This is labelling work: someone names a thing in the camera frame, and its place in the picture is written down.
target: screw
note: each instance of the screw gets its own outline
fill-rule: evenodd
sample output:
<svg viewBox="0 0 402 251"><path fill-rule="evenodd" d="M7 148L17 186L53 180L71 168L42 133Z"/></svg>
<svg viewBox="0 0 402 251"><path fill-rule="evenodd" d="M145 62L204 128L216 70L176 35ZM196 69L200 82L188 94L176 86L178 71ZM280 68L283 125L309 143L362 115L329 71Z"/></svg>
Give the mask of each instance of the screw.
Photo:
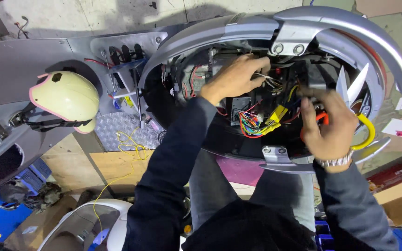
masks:
<svg viewBox="0 0 402 251"><path fill-rule="evenodd" d="M274 46L274 52L276 52L276 53L281 53L282 51L283 51L283 45L282 44L276 44L275 46Z"/></svg>
<svg viewBox="0 0 402 251"><path fill-rule="evenodd" d="M299 55L303 52L303 45L297 45L294 47L294 54Z"/></svg>

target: black jacket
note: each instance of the black jacket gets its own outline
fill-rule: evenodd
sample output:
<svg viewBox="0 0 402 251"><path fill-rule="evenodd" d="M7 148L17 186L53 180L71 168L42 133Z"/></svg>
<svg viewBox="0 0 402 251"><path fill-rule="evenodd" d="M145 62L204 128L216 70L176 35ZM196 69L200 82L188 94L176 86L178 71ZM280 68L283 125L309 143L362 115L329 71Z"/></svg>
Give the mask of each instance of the black jacket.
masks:
<svg viewBox="0 0 402 251"><path fill-rule="evenodd" d="M187 184L217 109L192 98L155 150L128 211L123 250L177 251ZM336 250L398 250L383 208L352 164L329 174L315 165L322 201ZM235 201L217 212L192 236L185 250L307 250L311 232L268 208Z"/></svg>

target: jeans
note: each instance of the jeans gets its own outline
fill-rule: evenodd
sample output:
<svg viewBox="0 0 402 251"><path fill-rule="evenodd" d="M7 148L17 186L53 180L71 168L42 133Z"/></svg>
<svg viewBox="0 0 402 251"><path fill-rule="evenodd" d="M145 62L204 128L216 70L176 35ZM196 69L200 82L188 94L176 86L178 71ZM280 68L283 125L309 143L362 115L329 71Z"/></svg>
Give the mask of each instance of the jeans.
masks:
<svg viewBox="0 0 402 251"><path fill-rule="evenodd" d="M240 199L222 173L215 155L204 150L198 154L189 185L194 231L221 208ZM265 170L249 202L272 208L285 218L294 218L316 231L311 174Z"/></svg>

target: wristwatch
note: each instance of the wristwatch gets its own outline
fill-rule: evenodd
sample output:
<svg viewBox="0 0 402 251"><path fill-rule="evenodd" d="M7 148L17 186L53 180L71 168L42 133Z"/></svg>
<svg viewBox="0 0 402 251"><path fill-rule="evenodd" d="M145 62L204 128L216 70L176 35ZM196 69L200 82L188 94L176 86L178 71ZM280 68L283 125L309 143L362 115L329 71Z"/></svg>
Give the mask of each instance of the wristwatch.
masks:
<svg viewBox="0 0 402 251"><path fill-rule="evenodd" d="M351 162L352 160L352 155L353 155L353 149L350 148L350 150L348 151L348 153L342 157L342 158L338 158L338 159L329 159L329 160L321 160L321 159L316 159L316 162L321 165L323 168L327 168L327 167L335 167L335 166L342 166L345 164L348 164Z"/></svg>

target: cream helmet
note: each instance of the cream helmet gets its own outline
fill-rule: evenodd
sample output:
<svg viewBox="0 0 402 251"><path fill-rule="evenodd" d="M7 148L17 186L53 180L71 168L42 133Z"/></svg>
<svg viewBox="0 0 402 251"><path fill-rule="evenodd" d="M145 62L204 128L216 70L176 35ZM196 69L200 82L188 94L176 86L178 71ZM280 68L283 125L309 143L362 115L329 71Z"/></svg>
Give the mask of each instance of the cream helmet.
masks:
<svg viewBox="0 0 402 251"><path fill-rule="evenodd" d="M74 128L79 133L92 132L99 110L99 96L94 85L71 71L38 76L40 79L44 77L44 81L30 88L30 101L66 122L75 122L77 126Z"/></svg>

